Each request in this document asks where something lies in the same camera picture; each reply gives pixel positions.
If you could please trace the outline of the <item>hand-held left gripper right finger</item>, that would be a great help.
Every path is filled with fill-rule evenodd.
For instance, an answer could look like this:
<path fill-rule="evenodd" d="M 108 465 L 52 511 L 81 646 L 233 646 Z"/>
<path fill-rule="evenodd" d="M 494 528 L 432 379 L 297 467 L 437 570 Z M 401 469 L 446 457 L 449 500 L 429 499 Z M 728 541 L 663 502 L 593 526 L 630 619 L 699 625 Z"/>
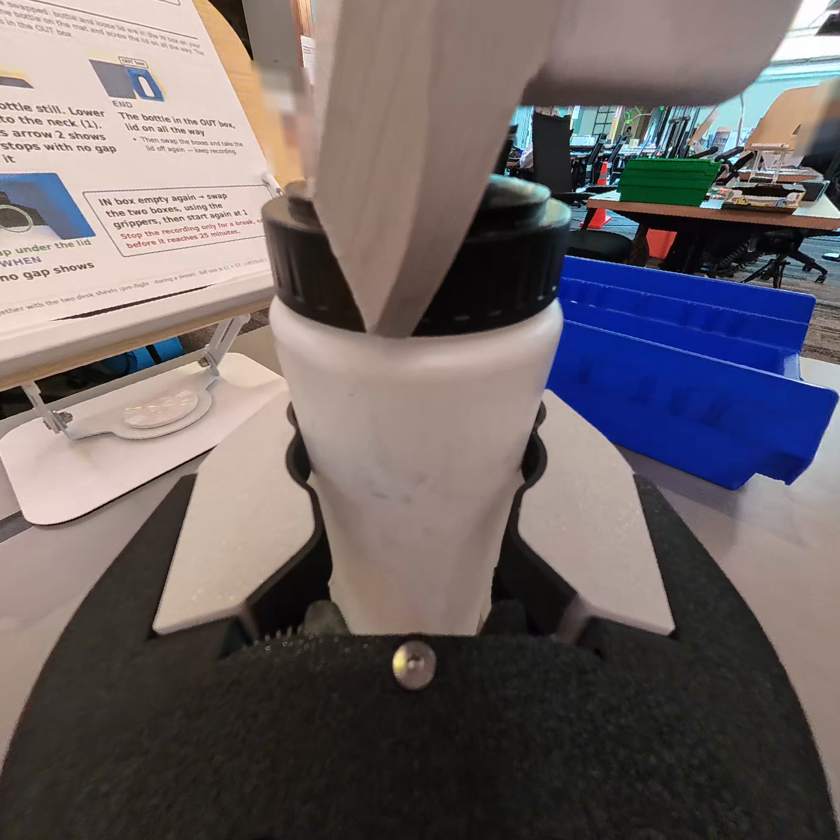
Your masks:
<path fill-rule="evenodd" d="M 676 629 L 635 474 L 606 437 L 545 391 L 521 462 L 496 569 L 496 599 L 527 629 L 576 642 L 593 620 L 667 637 Z"/>

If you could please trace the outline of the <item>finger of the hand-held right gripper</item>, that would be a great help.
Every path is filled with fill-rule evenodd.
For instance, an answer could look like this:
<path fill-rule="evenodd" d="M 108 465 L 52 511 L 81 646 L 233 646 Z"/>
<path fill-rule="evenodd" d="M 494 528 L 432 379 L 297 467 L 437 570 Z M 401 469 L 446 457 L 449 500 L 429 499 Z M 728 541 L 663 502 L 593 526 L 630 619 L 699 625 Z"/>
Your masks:
<path fill-rule="evenodd" d="M 523 106 L 714 106 L 769 66 L 801 2 L 569 1 Z"/>
<path fill-rule="evenodd" d="M 319 2 L 313 201 L 367 332 L 419 323 L 562 7 Z"/>

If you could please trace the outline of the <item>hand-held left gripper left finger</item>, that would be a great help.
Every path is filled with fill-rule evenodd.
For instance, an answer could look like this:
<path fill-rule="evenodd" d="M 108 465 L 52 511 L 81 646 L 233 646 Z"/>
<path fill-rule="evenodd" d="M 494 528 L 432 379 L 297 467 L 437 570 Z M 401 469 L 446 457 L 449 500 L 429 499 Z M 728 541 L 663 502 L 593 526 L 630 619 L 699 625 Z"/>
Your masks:
<path fill-rule="evenodd" d="M 290 401 L 270 401 L 198 469 L 153 622 L 169 635 L 239 620 L 249 636 L 303 624 L 332 562 Z"/>

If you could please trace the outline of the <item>black bottle lid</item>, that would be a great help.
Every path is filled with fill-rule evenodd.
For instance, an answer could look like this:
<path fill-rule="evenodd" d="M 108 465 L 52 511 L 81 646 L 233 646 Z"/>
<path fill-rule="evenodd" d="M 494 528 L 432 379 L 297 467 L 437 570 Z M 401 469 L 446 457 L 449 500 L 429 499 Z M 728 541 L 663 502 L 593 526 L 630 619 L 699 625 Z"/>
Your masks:
<path fill-rule="evenodd" d="M 362 333 L 361 312 L 303 181 L 262 208 L 276 296 L 310 321 Z M 530 319 L 557 298 L 570 209 L 547 187 L 490 177 L 467 235 L 412 336 L 442 338 Z"/>

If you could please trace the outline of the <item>blue plastic bin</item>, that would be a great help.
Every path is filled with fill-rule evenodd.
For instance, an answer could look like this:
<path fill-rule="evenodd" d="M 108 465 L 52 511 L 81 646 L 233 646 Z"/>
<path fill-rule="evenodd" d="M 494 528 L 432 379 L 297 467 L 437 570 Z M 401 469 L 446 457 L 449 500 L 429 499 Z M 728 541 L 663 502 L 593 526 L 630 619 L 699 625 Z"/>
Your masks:
<path fill-rule="evenodd" d="M 838 405 L 802 379 L 813 295 L 567 256 L 548 389 L 617 446 L 736 490 L 807 471 Z"/>

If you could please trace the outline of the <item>white plastic bottle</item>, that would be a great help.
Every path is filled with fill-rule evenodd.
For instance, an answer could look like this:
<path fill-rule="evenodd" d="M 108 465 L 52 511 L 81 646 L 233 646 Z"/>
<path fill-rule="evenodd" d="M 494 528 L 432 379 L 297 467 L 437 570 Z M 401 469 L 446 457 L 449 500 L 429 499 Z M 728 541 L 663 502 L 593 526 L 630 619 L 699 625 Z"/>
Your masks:
<path fill-rule="evenodd" d="M 269 325 L 351 632 L 477 634 L 560 304 L 502 329 L 387 339 L 275 299 Z"/>

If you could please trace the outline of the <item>green crate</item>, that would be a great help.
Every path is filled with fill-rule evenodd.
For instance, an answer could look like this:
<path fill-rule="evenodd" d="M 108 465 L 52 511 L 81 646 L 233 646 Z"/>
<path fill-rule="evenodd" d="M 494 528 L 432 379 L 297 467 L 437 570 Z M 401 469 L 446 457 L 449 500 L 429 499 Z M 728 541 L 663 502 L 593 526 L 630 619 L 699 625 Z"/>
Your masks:
<path fill-rule="evenodd" d="M 616 190 L 625 203 L 698 207 L 717 180 L 721 163 L 707 159 L 633 159 Z"/>

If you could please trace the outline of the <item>black office chair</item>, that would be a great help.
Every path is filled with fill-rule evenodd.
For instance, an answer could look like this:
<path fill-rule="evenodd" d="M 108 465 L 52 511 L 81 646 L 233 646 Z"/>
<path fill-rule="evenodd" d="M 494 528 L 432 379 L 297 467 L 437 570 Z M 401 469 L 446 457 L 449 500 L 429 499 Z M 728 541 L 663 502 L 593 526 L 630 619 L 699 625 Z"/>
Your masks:
<path fill-rule="evenodd" d="M 566 205 L 586 205 L 594 191 L 572 191 L 571 118 L 532 113 L 532 177 L 547 187 L 552 198 Z M 593 227 L 570 229 L 568 256 L 600 260 L 614 264 L 627 262 L 633 250 L 630 238 Z"/>

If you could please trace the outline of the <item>wooden document stand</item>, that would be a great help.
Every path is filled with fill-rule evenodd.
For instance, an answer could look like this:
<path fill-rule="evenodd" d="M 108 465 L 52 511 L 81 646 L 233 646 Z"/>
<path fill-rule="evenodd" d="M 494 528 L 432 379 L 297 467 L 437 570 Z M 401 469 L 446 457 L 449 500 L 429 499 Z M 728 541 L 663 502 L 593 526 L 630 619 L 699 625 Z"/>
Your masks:
<path fill-rule="evenodd" d="M 833 83 L 782 92 L 752 131 L 745 147 L 754 153 L 754 167 L 771 171 L 797 165 L 809 153 L 823 122 Z"/>

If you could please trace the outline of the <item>instruction sheet on wooden stand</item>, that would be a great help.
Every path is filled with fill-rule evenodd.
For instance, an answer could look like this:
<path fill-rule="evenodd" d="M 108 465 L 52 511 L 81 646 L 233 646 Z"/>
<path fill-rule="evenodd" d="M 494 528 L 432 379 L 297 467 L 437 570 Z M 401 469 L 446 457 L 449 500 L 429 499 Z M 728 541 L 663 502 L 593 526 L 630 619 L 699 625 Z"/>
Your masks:
<path fill-rule="evenodd" d="M 224 16 L 193 3 L 266 160 L 270 200 L 279 135 L 259 78 Z M 2 421 L 2 468 L 23 517 L 50 526 L 85 516 L 204 454 L 265 405 L 277 375 L 224 357 L 273 296 L 267 260 L 225 283 L 2 331 L 2 391 L 19 386 L 31 405 Z M 172 338 L 183 356 L 128 372 L 127 352 Z"/>

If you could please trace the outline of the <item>wooden side table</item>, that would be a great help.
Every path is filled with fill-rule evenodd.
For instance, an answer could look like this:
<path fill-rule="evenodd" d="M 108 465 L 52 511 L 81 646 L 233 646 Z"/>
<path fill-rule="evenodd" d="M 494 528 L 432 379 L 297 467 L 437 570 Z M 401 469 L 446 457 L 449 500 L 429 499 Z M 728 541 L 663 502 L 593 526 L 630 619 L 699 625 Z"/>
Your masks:
<path fill-rule="evenodd" d="M 647 229 L 677 233 L 660 268 L 684 274 L 698 272 L 702 266 L 703 249 L 716 238 L 743 240 L 766 229 L 776 228 L 792 228 L 804 238 L 832 233 L 839 228 L 838 209 L 826 197 L 792 214 L 779 214 L 726 209 L 720 200 L 708 201 L 700 206 L 625 203 L 620 194 L 613 191 L 595 194 L 588 200 L 583 228 L 592 225 L 600 209 L 635 222 L 642 238 L 645 238 Z"/>

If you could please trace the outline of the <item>blue bag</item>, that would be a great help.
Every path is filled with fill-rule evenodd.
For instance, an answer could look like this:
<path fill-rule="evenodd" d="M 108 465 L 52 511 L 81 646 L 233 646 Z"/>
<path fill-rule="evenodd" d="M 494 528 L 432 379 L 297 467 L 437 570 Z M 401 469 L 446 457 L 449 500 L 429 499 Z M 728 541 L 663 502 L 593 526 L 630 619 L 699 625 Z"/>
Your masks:
<path fill-rule="evenodd" d="M 145 345 L 126 353 L 128 372 L 134 373 L 141 371 L 151 366 L 180 358 L 183 354 L 184 349 L 178 338 Z"/>

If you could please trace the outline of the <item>printed instruction sheet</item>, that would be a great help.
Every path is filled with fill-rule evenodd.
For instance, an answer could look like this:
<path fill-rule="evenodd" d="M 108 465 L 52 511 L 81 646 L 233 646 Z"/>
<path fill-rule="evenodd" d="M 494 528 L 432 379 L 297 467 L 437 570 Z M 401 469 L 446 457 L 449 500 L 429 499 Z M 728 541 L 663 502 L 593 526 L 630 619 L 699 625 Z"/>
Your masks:
<path fill-rule="evenodd" d="M 266 160 L 193 2 L 1 2 L 2 331 L 267 265 Z"/>

